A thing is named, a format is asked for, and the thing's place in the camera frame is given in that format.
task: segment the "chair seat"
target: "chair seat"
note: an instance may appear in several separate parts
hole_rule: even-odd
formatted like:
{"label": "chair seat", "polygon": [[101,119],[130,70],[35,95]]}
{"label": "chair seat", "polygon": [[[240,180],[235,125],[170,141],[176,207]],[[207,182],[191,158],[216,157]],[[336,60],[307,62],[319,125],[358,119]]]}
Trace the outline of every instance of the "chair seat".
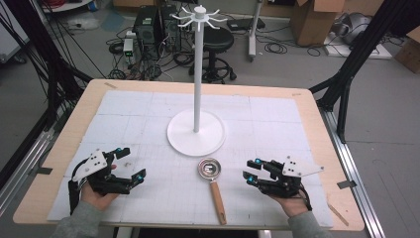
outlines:
{"label": "chair seat", "polygon": [[205,52],[222,53],[234,44],[234,36],[227,29],[216,30],[207,26],[204,28],[203,42]]}

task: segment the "chair wheel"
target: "chair wheel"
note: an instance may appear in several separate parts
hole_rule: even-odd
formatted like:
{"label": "chair wheel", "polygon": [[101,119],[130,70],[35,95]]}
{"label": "chair wheel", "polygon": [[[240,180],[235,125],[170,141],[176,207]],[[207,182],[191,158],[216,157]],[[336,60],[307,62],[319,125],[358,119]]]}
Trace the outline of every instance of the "chair wheel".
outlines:
{"label": "chair wheel", "polygon": [[237,78],[237,76],[236,76],[236,74],[234,73],[234,71],[232,70],[232,68],[231,68],[231,73],[229,74],[229,78],[230,78],[231,80],[235,80],[235,79]]}

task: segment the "wooden handle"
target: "wooden handle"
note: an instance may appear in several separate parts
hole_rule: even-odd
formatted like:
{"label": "wooden handle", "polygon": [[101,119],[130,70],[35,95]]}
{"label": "wooden handle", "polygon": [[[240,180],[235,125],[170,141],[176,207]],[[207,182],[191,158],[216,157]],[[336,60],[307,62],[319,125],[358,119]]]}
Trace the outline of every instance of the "wooden handle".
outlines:
{"label": "wooden handle", "polygon": [[219,217],[220,224],[226,225],[226,213],[223,206],[222,196],[220,195],[219,185],[216,181],[210,181],[211,193],[213,194],[214,204],[216,205],[217,216]]}

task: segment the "table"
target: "table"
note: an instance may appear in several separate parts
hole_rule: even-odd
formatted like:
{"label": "table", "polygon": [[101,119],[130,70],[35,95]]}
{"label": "table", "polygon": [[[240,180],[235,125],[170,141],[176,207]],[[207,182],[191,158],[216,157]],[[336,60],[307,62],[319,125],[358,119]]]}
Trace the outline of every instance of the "table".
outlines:
{"label": "table", "polygon": [[[103,95],[108,90],[131,90],[145,92],[192,93],[192,83],[92,80],[73,113],[57,138],[43,166],[53,168],[48,176],[37,175],[18,207],[14,221],[22,224],[50,224],[48,214],[53,206],[60,181],[73,158],[81,138],[96,113]],[[235,85],[202,85],[203,94],[247,95],[255,97],[280,97],[294,99],[312,151],[314,161],[328,165],[330,169],[319,174],[326,191],[328,205],[334,220],[332,230],[362,230],[365,225],[348,188],[339,189],[337,182],[346,180],[340,162],[319,114],[315,100],[307,89],[274,88]]]}

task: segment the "black tape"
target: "black tape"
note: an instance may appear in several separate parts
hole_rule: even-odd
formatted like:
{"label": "black tape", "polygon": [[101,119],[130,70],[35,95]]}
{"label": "black tape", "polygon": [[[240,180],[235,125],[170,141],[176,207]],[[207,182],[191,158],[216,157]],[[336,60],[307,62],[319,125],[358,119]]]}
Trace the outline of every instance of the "black tape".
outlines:
{"label": "black tape", "polygon": [[337,185],[339,186],[340,189],[346,188],[346,187],[355,187],[357,186],[357,184],[351,180],[345,180],[345,181],[340,181],[337,183]]}
{"label": "black tape", "polygon": [[39,168],[37,170],[37,174],[41,174],[41,175],[49,175],[51,174],[53,171],[52,168]]}

